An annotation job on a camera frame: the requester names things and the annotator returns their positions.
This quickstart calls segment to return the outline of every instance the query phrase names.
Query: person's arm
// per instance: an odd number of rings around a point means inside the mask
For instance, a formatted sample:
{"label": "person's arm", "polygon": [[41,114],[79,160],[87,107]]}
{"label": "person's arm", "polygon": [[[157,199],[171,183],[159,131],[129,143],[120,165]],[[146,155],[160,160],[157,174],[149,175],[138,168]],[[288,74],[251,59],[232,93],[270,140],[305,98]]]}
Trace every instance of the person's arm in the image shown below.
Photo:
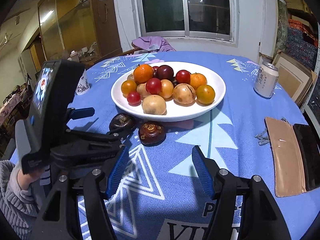
{"label": "person's arm", "polygon": [[37,206],[30,183],[41,172],[22,174],[20,165],[0,161],[0,208],[7,221],[22,240],[27,240],[37,217]]}

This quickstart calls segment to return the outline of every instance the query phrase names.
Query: window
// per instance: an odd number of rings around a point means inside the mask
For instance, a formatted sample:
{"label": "window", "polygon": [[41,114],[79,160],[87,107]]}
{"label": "window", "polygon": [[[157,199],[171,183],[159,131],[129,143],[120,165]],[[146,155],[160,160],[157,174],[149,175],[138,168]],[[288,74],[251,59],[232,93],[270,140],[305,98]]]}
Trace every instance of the window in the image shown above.
{"label": "window", "polygon": [[137,0],[142,36],[233,41],[234,0]]}

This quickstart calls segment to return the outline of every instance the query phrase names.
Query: can lid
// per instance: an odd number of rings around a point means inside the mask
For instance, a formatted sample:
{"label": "can lid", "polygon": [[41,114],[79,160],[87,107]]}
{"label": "can lid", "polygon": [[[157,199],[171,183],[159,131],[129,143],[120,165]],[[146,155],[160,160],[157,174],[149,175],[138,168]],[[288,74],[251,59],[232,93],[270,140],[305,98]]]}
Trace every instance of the can lid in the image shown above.
{"label": "can lid", "polygon": [[271,69],[274,69],[274,70],[276,70],[276,71],[279,70],[276,66],[274,66],[274,65],[272,65],[271,63],[268,63],[268,62],[266,62],[266,61],[263,61],[262,64],[265,65],[266,67],[271,68]]}

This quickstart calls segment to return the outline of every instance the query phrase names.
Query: hand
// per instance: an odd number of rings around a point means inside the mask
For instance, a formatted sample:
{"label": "hand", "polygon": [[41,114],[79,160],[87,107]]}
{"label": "hand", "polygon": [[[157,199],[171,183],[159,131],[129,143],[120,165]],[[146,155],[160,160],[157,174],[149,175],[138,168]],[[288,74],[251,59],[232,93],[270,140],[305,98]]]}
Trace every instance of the hand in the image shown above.
{"label": "hand", "polygon": [[38,180],[40,176],[44,173],[44,168],[41,170],[34,171],[30,174],[23,174],[22,170],[20,169],[18,172],[18,184],[23,190],[27,190],[29,185]]}

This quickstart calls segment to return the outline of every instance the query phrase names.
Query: window frame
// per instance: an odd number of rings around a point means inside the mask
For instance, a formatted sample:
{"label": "window frame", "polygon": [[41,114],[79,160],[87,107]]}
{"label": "window frame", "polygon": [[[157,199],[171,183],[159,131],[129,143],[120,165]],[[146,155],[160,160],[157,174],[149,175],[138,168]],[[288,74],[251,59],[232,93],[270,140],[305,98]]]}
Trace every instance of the window frame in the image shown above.
{"label": "window frame", "polygon": [[137,1],[137,17],[140,23],[141,36],[161,36],[168,38],[199,38],[199,39],[210,39],[218,40],[222,42],[228,42],[231,44],[237,44],[238,42],[238,30],[239,30],[239,1],[229,0],[230,6],[230,34],[221,33],[209,33],[209,32],[198,32],[189,30],[189,17],[188,17],[188,0],[182,0],[183,14],[184,14],[184,31],[160,31],[160,32],[146,32],[146,25],[144,20],[144,12],[142,0]]}

